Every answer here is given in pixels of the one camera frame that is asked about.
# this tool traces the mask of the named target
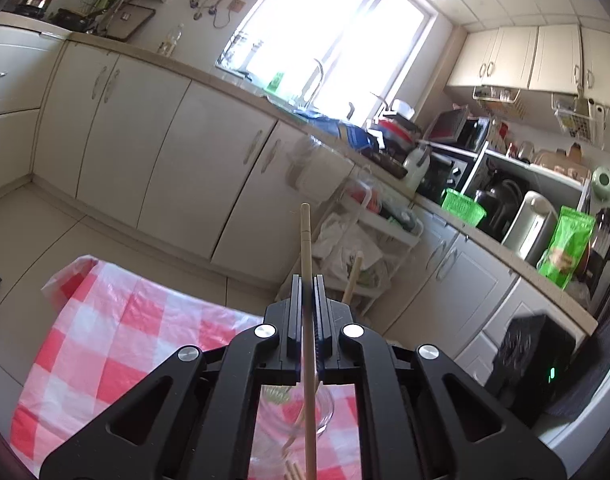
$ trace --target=red and white checkered cloth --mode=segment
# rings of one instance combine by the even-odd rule
[[[261,318],[186,296],[92,256],[56,273],[43,293],[60,313],[27,377],[10,443],[36,475],[47,455],[178,348],[226,345]],[[332,386],[335,412],[319,437],[324,480],[361,477],[354,389]],[[256,425],[255,449],[273,442]],[[295,460],[304,463],[302,451]],[[258,480],[281,478],[251,463]]]

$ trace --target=tile floor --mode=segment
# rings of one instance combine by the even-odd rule
[[[8,193],[0,198],[0,431],[5,438],[22,384],[56,319],[40,288],[83,254],[93,254],[197,298],[260,316],[274,297],[271,292],[175,262],[34,184]]]

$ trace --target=window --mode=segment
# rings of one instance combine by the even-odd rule
[[[429,15],[412,0],[262,0],[220,64],[334,118],[376,112]],[[322,84],[319,62],[324,71]]]

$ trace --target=green basket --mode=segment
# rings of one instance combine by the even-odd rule
[[[485,209],[474,202],[470,197],[450,188],[445,190],[445,200],[443,200],[442,207],[474,227],[476,227],[487,214]]]

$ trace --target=cabinet door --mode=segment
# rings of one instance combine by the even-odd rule
[[[407,348],[430,343],[454,358],[480,332],[514,278],[494,256],[459,235],[386,337]]]
[[[581,27],[585,97],[610,107],[610,34]]]
[[[309,202],[288,183],[290,152],[304,135],[284,123],[274,128],[227,220],[212,263],[266,282],[284,280],[300,252],[301,203]],[[337,166],[348,176],[354,165],[338,155]],[[311,214],[316,216],[316,207]]]
[[[387,329],[414,300],[456,239],[456,229],[442,218],[415,205],[412,211],[423,223],[423,234],[405,263],[391,280],[391,288],[374,302],[368,313],[371,328]]]
[[[118,54],[69,43],[40,120],[34,173],[76,196],[85,143]]]
[[[485,385],[492,370],[493,361],[498,352],[485,334],[480,333],[474,340],[467,345],[467,348],[454,360],[463,370],[465,370],[481,386]]]
[[[498,29],[483,85],[527,88],[536,49],[537,27]]]
[[[63,44],[38,32],[0,27],[0,114],[40,108]]]
[[[156,161],[139,230],[209,258],[274,124],[192,83]]]
[[[530,90],[576,94],[582,74],[578,25],[539,27]]]
[[[38,110],[0,115],[0,187],[30,172]]]
[[[89,133],[76,197],[136,227],[163,139],[190,80],[120,56]]]
[[[509,322],[514,317],[531,316],[532,314],[547,314],[570,333],[576,340],[576,348],[585,339],[586,334],[559,307],[545,298],[536,288],[519,279],[505,301],[483,329],[492,341],[500,346]]]
[[[495,39],[496,30],[483,30],[468,34],[447,85],[480,85]]]

